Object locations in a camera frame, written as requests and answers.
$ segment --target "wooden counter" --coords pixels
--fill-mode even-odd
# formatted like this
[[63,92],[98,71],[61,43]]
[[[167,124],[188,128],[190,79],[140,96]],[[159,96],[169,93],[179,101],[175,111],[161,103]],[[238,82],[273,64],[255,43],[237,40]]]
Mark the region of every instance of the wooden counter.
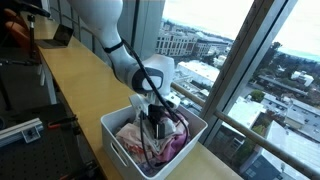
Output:
[[[54,21],[36,16],[35,38],[52,38],[57,26]],[[100,117],[130,105],[128,97],[134,92],[121,84],[111,68],[74,37],[67,48],[40,48],[40,52],[71,110],[78,116],[102,172],[108,179],[122,179],[102,147]],[[167,179],[241,178],[197,143]]]

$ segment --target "building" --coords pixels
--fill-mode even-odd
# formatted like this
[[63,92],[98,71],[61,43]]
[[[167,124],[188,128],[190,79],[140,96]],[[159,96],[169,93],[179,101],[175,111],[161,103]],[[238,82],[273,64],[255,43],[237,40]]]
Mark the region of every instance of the building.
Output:
[[212,86],[216,81],[220,70],[199,61],[180,62],[176,70],[193,77],[199,84]]
[[189,56],[196,42],[192,33],[160,30],[155,51],[167,56]]
[[[320,146],[291,130],[284,129],[273,121],[266,137],[270,143],[300,160],[310,168],[320,171]],[[244,179],[308,179],[282,160],[257,146],[255,152],[241,166],[240,173]]]
[[295,109],[289,108],[284,122],[294,129],[302,129],[305,124],[305,117]]
[[314,80],[313,77],[310,75],[307,75],[305,71],[301,71],[301,72],[295,71],[291,75],[291,79],[302,83],[306,87],[310,86],[310,84]]
[[197,57],[209,56],[212,47],[215,47],[220,52],[225,52],[228,43],[217,38],[198,39],[192,54]]
[[202,32],[190,33],[182,27],[162,22],[155,51],[167,56],[203,57],[212,55],[213,50],[225,52],[228,46],[229,43],[222,39],[208,37]]
[[[239,96],[236,103],[232,106],[228,116],[248,129],[251,129],[260,113],[265,113],[266,109],[262,104]],[[212,141],[213,152],[219,153],[231,159],[237,150],[244,143],[246,136],[223,122],[222,126]]]
[[270,111],[285,117],[284,122],[290,127],[320,142],[320,110],[291,97],[281,99],[265,93],[261,104]]
[[215,67],[217,67],[217,66],[220,66],[220,67],[221,67],[221,66],[224,64],[224,62],[226,61],[226,59],[227,59],[226,56],[220,55],[218,58],[214,58],[214,59],[213,59],[213,65],[214,65]]
[[308,92],[304,92],[300,89],[293,88],[283,83],[280,83],[271,77],[262,76],[262,75],[259,75],[258,77],[259,77],[258,83],[269,89],[280,89],[281,91],[285,90],[288,93],[293,93],[295,96],[302,96],[302,97],[308,96]]
[[261,104],[263,104],[266,109],[273,111],[281,116],[285,116],[286,111],[288,109],[287,104],[281,102],[277,99],[277,97],[268,93],[264,93],[264,97],[261,101]]

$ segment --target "white bin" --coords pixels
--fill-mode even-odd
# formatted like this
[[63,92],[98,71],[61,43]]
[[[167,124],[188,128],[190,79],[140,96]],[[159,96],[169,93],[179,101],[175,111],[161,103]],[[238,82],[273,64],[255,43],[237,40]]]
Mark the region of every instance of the white bin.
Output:
[[165,179],[192,150],[206,129],[207,123],[182,106],[178,110],[187,117],[191,140],[170,163],[152,177],[145,175],[140,170],[113,135],[119,127],[125,125],[127,119],[133,120],[135,118],[134,109],[128,106],[101,117],[103,147],[124,179]]

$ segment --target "laptop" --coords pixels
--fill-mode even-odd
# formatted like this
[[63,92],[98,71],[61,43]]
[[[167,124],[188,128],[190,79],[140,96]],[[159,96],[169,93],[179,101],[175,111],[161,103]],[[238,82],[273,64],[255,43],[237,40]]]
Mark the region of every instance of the laptop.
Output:
[[59,24],[53,39],[36,39],[35,43],[44,49],[65,48],[68,46],[72,35],[73,29]]

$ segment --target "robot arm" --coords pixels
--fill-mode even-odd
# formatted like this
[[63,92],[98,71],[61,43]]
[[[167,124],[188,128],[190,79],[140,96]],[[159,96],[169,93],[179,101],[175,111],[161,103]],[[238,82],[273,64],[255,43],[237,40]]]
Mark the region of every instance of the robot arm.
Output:
[[[122,0],[68,0],[92,33],[98,38],[111,60],[116,78],[139,94],[152,93],[152,88],[119,36],[117,23],[122,12]],[[153,55],[143,61],[146,71],[164,99],[173,107],[179,98],[170,94],[174,76],[174,60],[162,55]]]

